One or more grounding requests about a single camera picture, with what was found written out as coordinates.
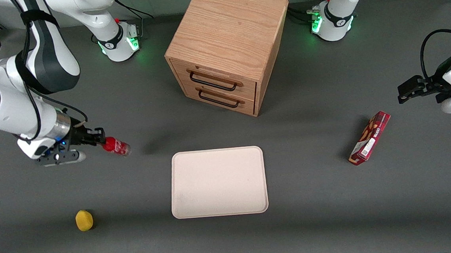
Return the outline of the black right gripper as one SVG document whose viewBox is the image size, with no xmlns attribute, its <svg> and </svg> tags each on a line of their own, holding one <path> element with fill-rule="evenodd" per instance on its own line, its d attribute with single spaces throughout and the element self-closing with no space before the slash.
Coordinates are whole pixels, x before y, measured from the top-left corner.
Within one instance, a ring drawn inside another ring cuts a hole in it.
<svg viewBox="0 0 451 253">
<path fill-rule="evenodd" d="M 85 126 L 78 126 L 78 120 L 70 117 L 71 128 L 66 136 L 66 142 L 69 146 L 92 145 L 104 146 L 106 144 L 106 134 L 104 128 L 88 129 Z"/>
</svg>

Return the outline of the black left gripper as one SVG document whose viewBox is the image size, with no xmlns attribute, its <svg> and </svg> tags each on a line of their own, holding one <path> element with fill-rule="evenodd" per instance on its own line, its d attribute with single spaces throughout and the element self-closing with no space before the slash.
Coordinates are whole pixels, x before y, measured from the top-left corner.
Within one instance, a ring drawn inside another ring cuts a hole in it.
<svg viewBox="0 0 451 253">
<path fill-rule="evenodd" d="M 451 99 L 451 84 L 443 78 L 445 74 L 446 72 L 435 73 L 432 76 L 425 75 L 426 85 L 420 75 L 412 76 L 397 87 L 398 103 L 403 104 L 412 98 L 431 94 L 437 94 L 436 102 L 438 104 Z"/>
</svg>

